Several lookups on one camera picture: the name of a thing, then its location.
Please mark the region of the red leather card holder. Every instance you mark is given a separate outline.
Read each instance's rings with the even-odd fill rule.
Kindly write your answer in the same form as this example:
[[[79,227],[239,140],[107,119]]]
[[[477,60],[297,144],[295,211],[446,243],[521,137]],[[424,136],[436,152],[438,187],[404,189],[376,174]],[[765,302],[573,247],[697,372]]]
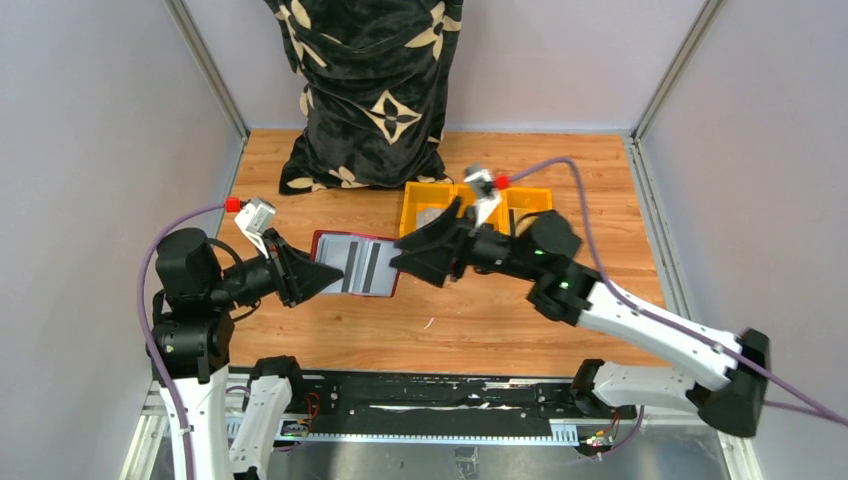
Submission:
[[[343,272],[343,278],[321,294],[392,297],[399,271],[390,262],[401,254],[395,240],[353,232],[319,230],[313,235],[312,258]]]

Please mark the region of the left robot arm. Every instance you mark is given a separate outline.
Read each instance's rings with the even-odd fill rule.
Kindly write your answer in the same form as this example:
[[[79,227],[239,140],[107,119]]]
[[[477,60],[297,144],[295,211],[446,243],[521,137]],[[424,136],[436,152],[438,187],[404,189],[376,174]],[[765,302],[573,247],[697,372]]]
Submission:
[[[172,432],[178,479],[265,479],[283,413],[306,400],[302,370],[293,356],[262,358],[250,371],[243,416],[227,433],[229,346],[238,307],[255,309],[269,295],[293,308],[340,280],[341,270],[316,262],[266,230],[266,253],[233,258],[221,267],[218,241],[199,228],[168,233],[156,246],[162,288],[153,298],[152,346]]]

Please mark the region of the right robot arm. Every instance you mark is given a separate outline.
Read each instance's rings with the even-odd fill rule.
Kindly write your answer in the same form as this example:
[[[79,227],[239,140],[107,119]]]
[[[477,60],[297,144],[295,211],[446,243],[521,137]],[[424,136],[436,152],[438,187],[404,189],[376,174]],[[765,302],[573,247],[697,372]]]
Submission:
[[[437,287],[467,268],[529,281],[528,301],[544,318],[618,338],[665,361],[664,367],[638,367],[585,360],[569,390],[584,417],[658,407],[694,414],[728,435],[755,436],[768,386],[768,336],[715,330],[623,291],[577,261],[580,245],[553,210],[533,213],[530,224],[511,235],[477,226],[474,214],[454,200],[396,242],[391,264]]]

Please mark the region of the yellow three-compartment bin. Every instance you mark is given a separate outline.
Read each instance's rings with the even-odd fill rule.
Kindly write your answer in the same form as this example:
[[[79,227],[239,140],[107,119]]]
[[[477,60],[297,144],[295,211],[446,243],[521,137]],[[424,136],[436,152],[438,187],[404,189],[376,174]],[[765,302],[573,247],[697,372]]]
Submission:
[[[454,197],[459,197],[462,202],[458,217],[475,201],[474,193],[464,184],[408,182],[404,190],[398,236],[402,237],[416,230],[415,214],[418,211],[428,207],[446,210]],[[553,208],[550,189],[511,187],[502,192],[502,201],[486,224],[501,233],[517,235],[525,227],[525,224],[518,225],[520,218],[529,213]]]

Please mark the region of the black floral blanket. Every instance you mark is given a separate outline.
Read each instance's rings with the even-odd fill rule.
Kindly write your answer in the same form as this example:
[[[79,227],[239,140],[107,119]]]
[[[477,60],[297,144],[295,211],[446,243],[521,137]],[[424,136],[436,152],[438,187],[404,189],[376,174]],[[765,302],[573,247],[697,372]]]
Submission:
[[[461,1],[270,1],[306,118],[278,191],[448,183],[439,147]]]

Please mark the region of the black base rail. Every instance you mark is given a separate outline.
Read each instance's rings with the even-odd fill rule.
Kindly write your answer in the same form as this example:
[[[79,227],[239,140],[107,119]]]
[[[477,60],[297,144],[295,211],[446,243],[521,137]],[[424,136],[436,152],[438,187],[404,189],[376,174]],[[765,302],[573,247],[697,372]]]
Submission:
[[[568,377],[307,370],[279,432],[308,441],[558,443],[635,420],[627,407],[583,407]]]

